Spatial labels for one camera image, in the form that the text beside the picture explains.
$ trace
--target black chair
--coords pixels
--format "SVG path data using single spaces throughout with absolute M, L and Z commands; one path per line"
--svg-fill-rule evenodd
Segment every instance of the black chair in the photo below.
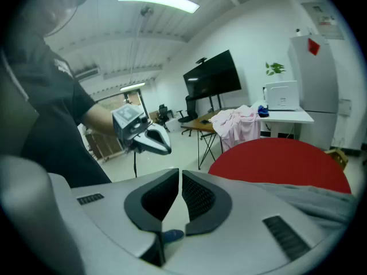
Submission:
M 188 108 L 186 110 L 188 115 L 184 117 L 182 115 L 182 110 L 178 111 L 181 114 L 181 117 L 182 117 L 182 118 L 178 119 L 178 121 L 180 123 L 189 122 L 191 120 L 194 120 L 194 119 L 198 118 L 198 114 L 196 113 L 196 100 L 191 100 L 189 96 L 187 96 L 185 98 L 185 100 L 186 100 L 186 106 Z M 192 129 L 188 128 L 188 129 L 184 130 L 183 132 L 181 132 L 181 135 L 183 135 L 185 131 L 190 131 L 189 136 L 191 136 Z
M 166 131 L 170 132 L 169 129 L 167 128 L 166 126 L 166 121 L 169 120 L 169 117 L 168 117 L 168 108 L 162 104 L 162 105 L 159 105 L 159 114 L 158 114 L 158 120 L 157 120 L 157 123 L 161 126 L 163 126 Z

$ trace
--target white refrigerator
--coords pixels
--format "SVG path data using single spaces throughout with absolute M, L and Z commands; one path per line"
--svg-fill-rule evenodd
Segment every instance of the white refrigerator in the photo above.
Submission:
M 317 54 L 310 44 L 317 43 Z M 330 45 L 320 35 L 290 39 L 288 55 L 294 79 L 298 81 L 300 106 L 314 119 L 314 124 L 300 127 L 299 140 L 328 150 L 333 141 L 338 113 L 338 81 Z

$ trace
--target vent slot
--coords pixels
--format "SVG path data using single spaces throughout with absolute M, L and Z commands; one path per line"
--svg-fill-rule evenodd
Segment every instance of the vent slot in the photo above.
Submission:
M 88 70 L 85 70 L 83 72 L 76 74 L 75 78 L 77 79 L 77 81 L 81 82 L 84 80 L 89 80 L 91 77 L 95 77 L 99 74 L 100 74 L 100 71 L 98 67 L 95 67 L 95 68 L 91 68 L 91 69 L 88 69 Z
M 77 200 L 79 204 L 85 205 L 91 202 L 98 201 L 99 199 L 103 199 L 103 198 L 104 196 L 98 193 L 98 194 L 93 194 L 93 195 L 86 195 L 85 197 L 77 198 Z
M 291 261 L 311 249 L 280 216 L 264 219 L 263 222 Z

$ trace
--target gray fabric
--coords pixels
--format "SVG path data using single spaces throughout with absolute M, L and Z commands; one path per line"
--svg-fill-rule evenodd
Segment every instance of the gray fabric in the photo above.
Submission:
M 307 214 L 327 234 L 347 226 L 356 208 L 356 199 L 351 194 L 313 186 L 273 183 L 255 185 Z

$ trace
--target blue object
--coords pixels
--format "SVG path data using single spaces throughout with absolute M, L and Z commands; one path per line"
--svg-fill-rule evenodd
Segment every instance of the blue object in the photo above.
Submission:
M 185 236 L 182 230 L 172 229 L 162 233 L 162 241 L 165 245 L 166 243 L 178 241 Z
M 259 109 L 257 110 L 259 116 L 261 118 L 264 118 L 264 117 L 269 117 L 269 110 L 268 108 L 265 108 L 264 106 L 260 105 L 259 106 Z

